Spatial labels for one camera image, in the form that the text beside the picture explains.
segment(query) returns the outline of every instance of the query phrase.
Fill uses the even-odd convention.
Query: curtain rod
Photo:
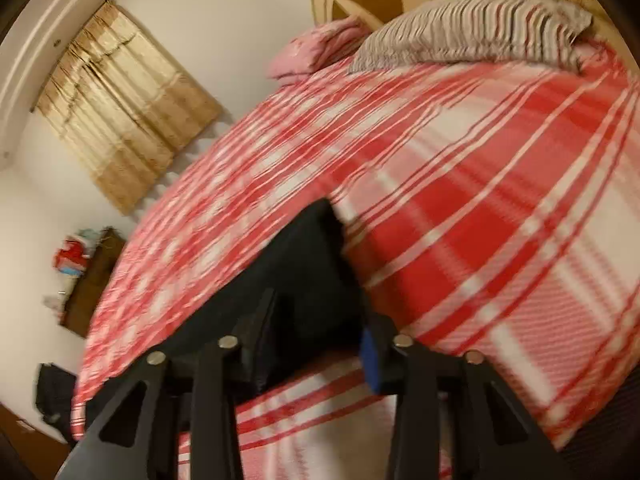
[[[86,24],[89,23],[92,19],[92,17],[94,17],[95,13],[98,12],[98,10],[100,10],[102,8],[102,6],[107,3],[110,0],[104,0],[101,4],[100,7],[98,7],[97,9],[95,9],[94,12],[92,12],[91,16],[82,24],[82,27],[80,27],[78,29],[78,32],[76,32],[76,34],[74,35],[74,38],[80,34],[80,32],[85,28]],[[36,96],[35,101],[33,102],[33,105],[31,105],[31,108],[29,108],[29,113],[33,114],[34,111],[36,110],[36,108],[38,107],[38,101],[40,100],[40,98],[42,97],[42,94],[44,92],[44,89],[47,86],[47,83],[49,82],[49,79],[51,78],[51,76],[53,75],[53,73],[55,72],[56,68],[58,67],[58,65],[60,64],[60,60],[62,60],[62,57],[66,54],[66,48],[62,51],[62,54],[60,54],[58,56],[58,58],[56,59],[56,62],[53,64],[52,69],[49,71],[49,73],[47,74],[46,78],[44,79],[44,81],[42,82],[42,85],[40,85],[40,89],[38,90],[38,95]]]

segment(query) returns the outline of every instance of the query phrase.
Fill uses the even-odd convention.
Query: black metal bracket
[[[72,451],[58,480],[175,480],[177,435],[191,431],[192,480],[242,480],[234,399],[259,392],[278,362],[278,297],[198,354],[151,351]],[[367,383],[398,396],[387,480],[436,480],[440,401],[454,415],[454,480],[568,480],[535,420],[477,351],[430,351],[369,314],[361,359]]]
[[[438,478],[443,397],[454,422],[454,480],[572,478],[536,421],[479,351],[462,357],[430,351],[399,334],[388,317],[369,314],[360,355],[372,389],[398,396],[387,480]]]

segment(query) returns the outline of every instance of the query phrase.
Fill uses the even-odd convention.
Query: door
[[[37,480],[53,480],[69,454],[69,448],[36,430],[0,404],[0,430]]]

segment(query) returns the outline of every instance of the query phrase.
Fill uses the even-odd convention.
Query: curtain
[[[215,99],[109,2],[66,48],[37,106],[123,214],[220,113]]]

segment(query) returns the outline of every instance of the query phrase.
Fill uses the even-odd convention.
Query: metal bolt
[[[465,361],[470,365],[481,365],[484,362],[484,354],[478,350],[469,350],[465,354]]]
[[[394,338],[394,346],[396,348],[409,348],[412,344],[414,344],[414,340],[410,335],[398,334]]]
[[[238,338],[234,335],[225,335],[218,339],[218,346],[225,350],[231,350],[238,346]]]
[[[166,355],[164,355],[162,352],[157,352],[157,351],[151,352],[151,354],[146,356],[146,362],[152,366],[161,365],[162,363],[164,363],[165,359],[166,359]]]

